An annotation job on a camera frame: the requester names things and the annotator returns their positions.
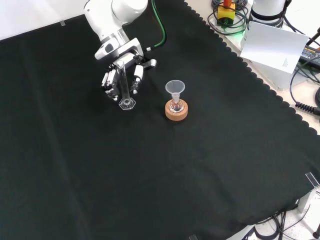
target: clear plastic funnel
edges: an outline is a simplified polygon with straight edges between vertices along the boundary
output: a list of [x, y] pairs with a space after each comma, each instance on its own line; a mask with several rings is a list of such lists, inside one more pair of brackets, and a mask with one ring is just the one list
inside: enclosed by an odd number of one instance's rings
[[185, 90], [186, 86], [183, 81], [171, 80], [165, 85], [165, 90], [172, 95], [170, 103], [170, 111], [180, 113], [184, 108], [183, 102], [180, 100], [180, 94]]

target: black cloth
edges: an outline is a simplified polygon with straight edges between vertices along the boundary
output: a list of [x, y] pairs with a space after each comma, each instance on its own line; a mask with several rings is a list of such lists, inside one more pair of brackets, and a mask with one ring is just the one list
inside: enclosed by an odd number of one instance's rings
[[[100, 89], [83, 15], [0, 42], [1, 239], [224, 240], [312, 189], [316, 132], [182, 0], [156, 5], [167, 42], [131, 111]], [[124, 29], [144, 48], [162, 37], [150, 8]]]

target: cork base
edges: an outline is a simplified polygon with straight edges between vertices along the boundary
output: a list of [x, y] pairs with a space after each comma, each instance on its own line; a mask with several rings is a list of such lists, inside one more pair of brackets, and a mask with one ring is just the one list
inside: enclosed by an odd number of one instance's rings
[[172, 100], [170, 100], [166, 103], [165, 115], [168, 119], [170, 119], [172, 121], [181, 121], [181, 120], [185, 119], [186, 116], [188, 115], [188, 104], [185, 101], [183, 101], [182, 99], [180, 99], [180, 100], [184, 105], [184, 109], [178, 113], [170, 111], [170, 103]]

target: white paper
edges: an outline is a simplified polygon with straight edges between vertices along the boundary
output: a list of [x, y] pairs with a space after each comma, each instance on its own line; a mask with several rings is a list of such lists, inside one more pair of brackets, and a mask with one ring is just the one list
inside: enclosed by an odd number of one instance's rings
[[251, 21], [241, 57], [292, 74], [308, 37]]

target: white surface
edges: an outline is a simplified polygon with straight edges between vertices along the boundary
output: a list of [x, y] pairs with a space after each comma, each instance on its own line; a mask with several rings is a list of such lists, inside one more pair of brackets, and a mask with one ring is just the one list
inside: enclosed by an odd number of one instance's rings
[[0, 40], [83, 14], [87, 0], [0, 0]]
[[[189, 4], [190, 7], [192, 7], [193, 10], [195, 10], [198, 14], [200, 14], [200, 16], [204, 20], [207, 20], [207, 17], [212, 13], [212, 9], [210, 7], [211, 0], [185, 0], [185, 1]], [[293, 0], [292, 4], [293, 4], [293, 6], [298, 6], [298, 7], [302, 6], [302, 7], [306, 8], [303, 5], [303, 0]], [[221, 37], [227, 43], [228, 47], [230, 47], [233, 50], [233, 52], [237, 53], [238, 55], [240, 54], [240, 51], [228, 39], [226, 39], [224, 36], [221, 36]], [[257, 69], [253, 66], [253, 64], [250, 61], [246, 61], [246, 62], [248, 63], [248, 66], [250, 68], [252, 68], [252, 71], [255, 72], [259, 78], [263, 79], [265, 84], [268, 84], [268, 82], [266, 81], [266, 77], [264, 77], [259, 71], [257, 71]], [[301, 83], [300, 85], [294, 87], [293, 94], [294, 94], [295, 98], [297, 100], [299, 100], [300, 102], [315, 106], [316, 103], [314, 100], [314, 96], [315, 96], [315, 93], [318, 88], [319, 88], [318, 85], [316, 85], [313, 82], [308, 80], [307, 82]], [[276, 93], [277, 93], [277, 95], [281, 96], [284, 101], [288, 102], [291, 107], [294, 107], [294, 102], [291, 99], [290, 93], [288, 91], [277, 91], [276, 90]], [[309, 123], [310, 127], [316, 129], [317, 132], [320, 133], [320, 124], [319, 124], [319, 117], [318, 116], [310, 115], [310, 114], [303, 112], [301, 110], [297, 110], [297, 113], [302, 116], [304, 121]], [[288, 212], [287, 217], [286, 217], [285, 227], [289, 227], [290, 225], [296, 223], [300, 219], [301, 216], [302, 216], [302, 214], [299, 213], [297, 209]], [[261, 234], [265, 234], [265, 235], [272, 234], [273, 233], [273, 230], [271, 227], [272, 224], [273, 223], [271, 221], [266, 224], [259, 225], [257, 227], [257, 229], [258, 229], [259, 233], [261, 233]], [[319, 224], [320, 224], [320, 196], [318, 194], [316, 194], [314, 196], [314, 200], [312, 201], [310, 210], [308, 211], [307, 215], [305, 216], [305, 219], [302, 220], [296, 226], [290, 228], [285, 233], [287, 235], [291, 236], [292, 238], [297, 239], [297, 240], [311, 240], [311, 239], [313, 239], [312, 233], [315, 230], [317, 230]], [[249, 238], [249, 240], [258, 240], [258, 239], [253, 234], [253, 236], [251, 236]]]
[[251, 21], [240, 56], [291, 75], [307, 42], [305, 35]]

